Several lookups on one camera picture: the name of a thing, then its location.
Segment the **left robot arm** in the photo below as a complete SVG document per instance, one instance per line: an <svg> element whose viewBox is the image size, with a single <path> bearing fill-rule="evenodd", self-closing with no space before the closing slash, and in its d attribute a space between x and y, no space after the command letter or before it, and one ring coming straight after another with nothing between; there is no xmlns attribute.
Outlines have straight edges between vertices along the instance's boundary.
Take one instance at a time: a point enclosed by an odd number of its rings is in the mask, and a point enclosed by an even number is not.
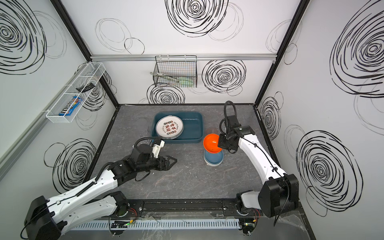
<svg viewBox="0 0 384 240"><path fill-rule="evenodd" d="M124 183L136 180L138 173L168 171L177 159L160 156L165 142L150 137L150 144L139 139L132 153L122 160L104 164L96 177L63 194L46 199L40 196L31 202L24 228L23 240L57 240L66 232L95 219L113 216L124 217L137 212L125 195L112 190Z"/></svg>

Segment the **blue bowl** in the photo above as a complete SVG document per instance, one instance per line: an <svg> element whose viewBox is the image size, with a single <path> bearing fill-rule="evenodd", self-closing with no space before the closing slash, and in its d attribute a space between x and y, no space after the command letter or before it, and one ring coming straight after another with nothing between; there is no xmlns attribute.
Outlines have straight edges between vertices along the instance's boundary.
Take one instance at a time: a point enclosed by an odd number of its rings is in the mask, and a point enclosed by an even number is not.
<svg viewBox="0 0 384 240"><path fill-rule="evenodd" d="M208 160L211 163L218 163L220 161L223 161L224 159L224 153L222 151L212 154L205 150L204 152L204 160Z"/></svg>

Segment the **white plate red symbols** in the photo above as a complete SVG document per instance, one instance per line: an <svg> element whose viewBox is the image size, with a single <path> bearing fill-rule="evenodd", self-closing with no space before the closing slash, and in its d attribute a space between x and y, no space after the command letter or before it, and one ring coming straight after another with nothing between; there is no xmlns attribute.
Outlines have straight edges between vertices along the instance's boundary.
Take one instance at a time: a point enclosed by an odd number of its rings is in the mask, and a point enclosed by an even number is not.
<svg viewBox="0 0 384 240"><path fill-rule="evenodd" d="M184 123L179 117L165 116L157 121L155 131L157 136L173 140L183 133Z"/></svg>

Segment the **orange bowl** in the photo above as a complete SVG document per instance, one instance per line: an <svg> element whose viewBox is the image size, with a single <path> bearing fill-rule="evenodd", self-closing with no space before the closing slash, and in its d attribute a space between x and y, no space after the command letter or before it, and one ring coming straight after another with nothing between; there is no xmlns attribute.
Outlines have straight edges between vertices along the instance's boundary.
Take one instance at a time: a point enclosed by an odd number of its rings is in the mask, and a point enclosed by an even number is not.
<svg viewBox="0 0 384 240"><path fill-rule="evenodd" d="M219 135L217 134L206 135L203 140L203 146L211 154L217 154L222 151L222 148L219 147Z"/></svg>

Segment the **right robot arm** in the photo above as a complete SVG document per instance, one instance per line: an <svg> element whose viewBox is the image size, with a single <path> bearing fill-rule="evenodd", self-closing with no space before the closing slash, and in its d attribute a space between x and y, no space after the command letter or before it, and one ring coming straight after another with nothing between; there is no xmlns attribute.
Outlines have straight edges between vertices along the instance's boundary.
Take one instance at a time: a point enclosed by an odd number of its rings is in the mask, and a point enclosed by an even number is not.
<svg viewBox="0 0 384 240"><path fill-rule="evenodd" d="M263 148L254 130L241 126L237 116L225 117L220 123L218 147L231 153L242 150L262 181L260 191L248 191L238 195L239 211L261 210L269 217L296 210L299 207L299 181L293 174L288 175Z"/></svg>

